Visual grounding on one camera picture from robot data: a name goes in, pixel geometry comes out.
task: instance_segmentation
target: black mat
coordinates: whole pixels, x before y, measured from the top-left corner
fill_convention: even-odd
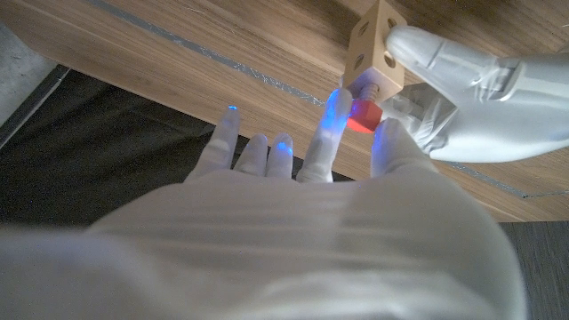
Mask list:
[[[27,226],[89,226],[152,189],[183,181],[212,129],[71,71],[0,149],[0,219]],[[239,138],[237,153],[246,142]],[[294,173],[301,164],[295,158]],[[501,226],[525,273],[531,318],[569,319],[569,224]]]

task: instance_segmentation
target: blue led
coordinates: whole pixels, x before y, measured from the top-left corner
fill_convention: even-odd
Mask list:
[[[276,144],[276,148],[279,150],[285,150],[289,155],[293,153],[293,149],[289,148],[284,142],[278,142]]]
[[[326,103],[326,111],[324,116],[322,117],[322,121],[320,122],[321,126],[325,130],[343,130],[348,123],[348,117],[345,118],[338,118],[336,115],[336,108],[332,101],[336,101],[338,99],[339,91],[334,91],[330,98],[328,99],[328,103]]]

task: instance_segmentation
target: white glove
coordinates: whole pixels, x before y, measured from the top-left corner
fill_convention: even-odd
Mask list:
[[[387,47],[432,86],[410,86],[382,105],[431,158],[503,162],[569,146],[569,53],[498,58],[400,26]]]

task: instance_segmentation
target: wooden cube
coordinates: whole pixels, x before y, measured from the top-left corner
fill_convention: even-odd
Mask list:
[[[403,89],[405,68],[388,53],[385,41],[395,25],[407,21],[385,0],[378,0],[352,29],[342,86],[360,97],[367,84],[380,87],[377,100],[382,102]]]

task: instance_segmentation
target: wooden table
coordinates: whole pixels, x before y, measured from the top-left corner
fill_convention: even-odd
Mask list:
[[[3,0],[0,19],[32,49],[241,134],[289,132],[303,157],[337,86],[349,32],[373,0]],[[566,0],[398,0],[410,25],[499,56],[556,52]],[[408,84],[419,80],[406,75]],[[334,170],[369,174],[371,135],[347,131]],[[498,221],[569,219],[569,150],[507,164],[437,163]]]

